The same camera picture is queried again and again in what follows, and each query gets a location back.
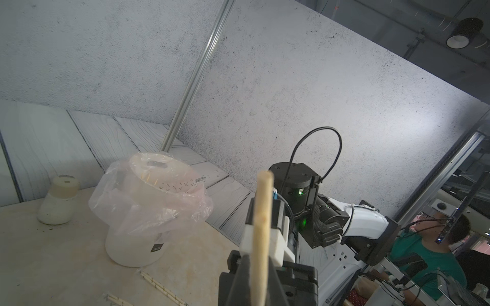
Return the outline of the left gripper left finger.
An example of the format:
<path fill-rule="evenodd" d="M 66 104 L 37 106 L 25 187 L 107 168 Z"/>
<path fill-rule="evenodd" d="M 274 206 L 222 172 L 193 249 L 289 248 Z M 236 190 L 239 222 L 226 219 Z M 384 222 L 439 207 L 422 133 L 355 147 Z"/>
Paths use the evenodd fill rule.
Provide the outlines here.
<path fill-rule="evenodd" d="M 224 273 L 224 305 L 251 305 L 250 257 L 229 255 Z"/>

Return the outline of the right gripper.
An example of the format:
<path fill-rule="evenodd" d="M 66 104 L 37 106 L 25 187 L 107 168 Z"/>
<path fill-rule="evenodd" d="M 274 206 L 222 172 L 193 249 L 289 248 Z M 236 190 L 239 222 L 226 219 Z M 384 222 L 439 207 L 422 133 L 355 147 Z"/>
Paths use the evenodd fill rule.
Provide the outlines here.
<path fill-rule="evenodd" d="M 232 251 L 228 272 L 219 277 L 218 305 L 250 305 L 250 257 Z M 318 272 L 312 266 L 285 261 L 269 264 L 266 305 L 318 305 Z"/>

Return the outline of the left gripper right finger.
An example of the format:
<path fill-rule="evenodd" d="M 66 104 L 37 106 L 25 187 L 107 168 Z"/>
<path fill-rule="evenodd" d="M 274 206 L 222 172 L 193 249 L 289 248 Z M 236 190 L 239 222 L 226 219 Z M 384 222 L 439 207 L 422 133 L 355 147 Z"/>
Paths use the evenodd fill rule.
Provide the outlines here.
<path fill-rule="evenodd" d="M 288 299 L 283 289 L 282 283 L 279 280 L 275 266 L 270 258 L 267 278 L 267 305 L 289 306 Z"/>

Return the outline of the clear plastic chopstick wrapper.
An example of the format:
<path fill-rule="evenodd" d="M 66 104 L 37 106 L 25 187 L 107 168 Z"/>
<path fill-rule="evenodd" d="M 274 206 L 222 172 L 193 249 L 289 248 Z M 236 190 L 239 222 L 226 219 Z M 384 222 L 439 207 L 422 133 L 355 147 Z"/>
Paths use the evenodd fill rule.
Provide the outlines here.
<path fill-rule="evenodd" d="M 175 178 L 172 181 L 168 182 L 167 184 L 174 188 L 184 188 L 193 187 L 197 184 L 203 183 L 205 180 L 205 175 L 181 175 L 178 178 Z"/>

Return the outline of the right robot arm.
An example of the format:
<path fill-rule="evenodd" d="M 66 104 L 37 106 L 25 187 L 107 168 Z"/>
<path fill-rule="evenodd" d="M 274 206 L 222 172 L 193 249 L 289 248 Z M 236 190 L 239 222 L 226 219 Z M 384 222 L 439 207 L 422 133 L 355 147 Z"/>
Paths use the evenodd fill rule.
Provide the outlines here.
<path fill-rule="evenodd" d="M 271 166 L 274 175 L 268 305 L 317 305 L 385 257 L 399 226 L 365 201 L 342 203 L 319 193 L 321 177 L 303 163 Z M 299 262 L 299 242 L 334 249 L 328 277 Z"/>

